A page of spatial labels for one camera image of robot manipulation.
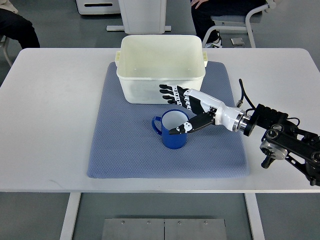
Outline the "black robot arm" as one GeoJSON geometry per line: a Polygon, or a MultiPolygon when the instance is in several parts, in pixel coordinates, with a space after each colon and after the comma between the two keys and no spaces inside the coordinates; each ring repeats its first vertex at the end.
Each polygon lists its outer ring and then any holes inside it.
{"type": "Polygon", "coordinates": [[[239,79],[241,98],[251,108],[240,117],[236,129],[249,136],[254,127],[265,129],[260,150],[265,154],[261,167],[267,169],[275,160],[286,160],[305,175],[311,186],[320,185],[320,136],[299,128],[300,119],[293,123],[287,113],[271,109],[262,104],[254,106],[247,96],[243,81],[239,79]]]}

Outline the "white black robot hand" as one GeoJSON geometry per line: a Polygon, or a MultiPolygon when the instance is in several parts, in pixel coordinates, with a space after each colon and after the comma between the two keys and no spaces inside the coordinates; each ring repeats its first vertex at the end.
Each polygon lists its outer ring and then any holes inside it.
{"type": "Polygon", "coordinates": [[[161,84],[162,98],[192,111],[195,116],[169,130],[170,135],[193,133],[209,125],[223,125],[229,131],[241,128],[245,112],[238,107],[226,106],[224,102],[193,88],[161,84]]]}

